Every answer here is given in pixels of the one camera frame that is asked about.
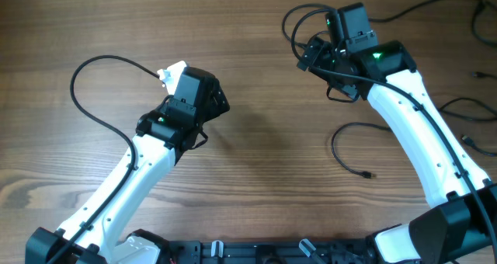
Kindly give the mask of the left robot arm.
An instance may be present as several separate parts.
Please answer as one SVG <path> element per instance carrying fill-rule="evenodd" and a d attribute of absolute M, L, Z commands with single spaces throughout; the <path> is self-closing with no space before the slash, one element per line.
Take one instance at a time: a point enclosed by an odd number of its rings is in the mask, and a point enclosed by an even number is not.
<path fill-rule="evenodd" d="M 26 243 L 27 263 L 172 262 L 169 242 L 148 231 L 118 240 L 157 182 L 200 146 L 203 124 L 229 104 L 214 75 L 183 61 L 158 76 L 169 95 L 139 119 L 127 153 L 85 204 L 56 231 L 35 230 Z"/>

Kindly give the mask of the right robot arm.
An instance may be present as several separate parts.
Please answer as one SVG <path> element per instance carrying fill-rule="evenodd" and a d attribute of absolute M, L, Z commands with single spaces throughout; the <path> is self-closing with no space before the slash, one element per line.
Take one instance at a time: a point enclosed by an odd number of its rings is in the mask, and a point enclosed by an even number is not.
<path fill-rule="evenodd" d="M 346 103 L 364 99 L 384 119 L 412 163 L 429 210 L 367 239 L 368 263 L 456 262 L 496 245 L 496 184 L 461 147 L 433 105 L 417 64 L 397 40 L 380 43 L 362 3 L 324 14 L 329 39 L 292 43 L 298 67 Z"/>

